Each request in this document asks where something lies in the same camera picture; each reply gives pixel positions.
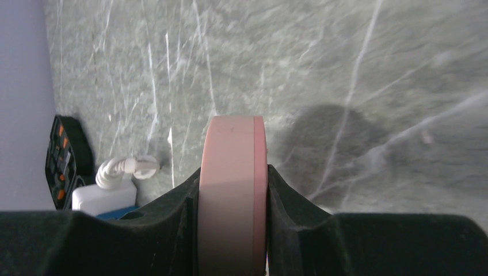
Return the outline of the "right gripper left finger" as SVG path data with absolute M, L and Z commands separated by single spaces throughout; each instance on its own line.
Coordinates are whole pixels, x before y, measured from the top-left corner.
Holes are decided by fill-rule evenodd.
M 141 237 L 137 275 L 198 275 L 197 215 L 200 170 L 122 221 Z

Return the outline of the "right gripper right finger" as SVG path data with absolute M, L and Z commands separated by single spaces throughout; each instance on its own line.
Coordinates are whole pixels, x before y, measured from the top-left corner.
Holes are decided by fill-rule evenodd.
M 335 275 L 325 227 L 330 213 L 311 203 L 268 165 L 268 265 L 271 275 Z

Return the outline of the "white power strip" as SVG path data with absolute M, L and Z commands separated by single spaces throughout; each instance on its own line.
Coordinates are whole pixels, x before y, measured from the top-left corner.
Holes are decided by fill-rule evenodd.
M 71 209 L 96 217 L 98 214 L 136 206 L 134 179 L 152 178 L 160 169 L 150 155 L 112 158 L 99 166 L 92 185 L 76 188 Z

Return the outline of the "black tool case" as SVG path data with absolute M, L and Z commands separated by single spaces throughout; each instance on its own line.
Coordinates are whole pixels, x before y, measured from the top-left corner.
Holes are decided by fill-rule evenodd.
M 57 210 L 71 209 L 73 191 L 95 182 L 94 169 L 82 124 L 74 117 L 56 115 L 49 134 L 45 177 Z

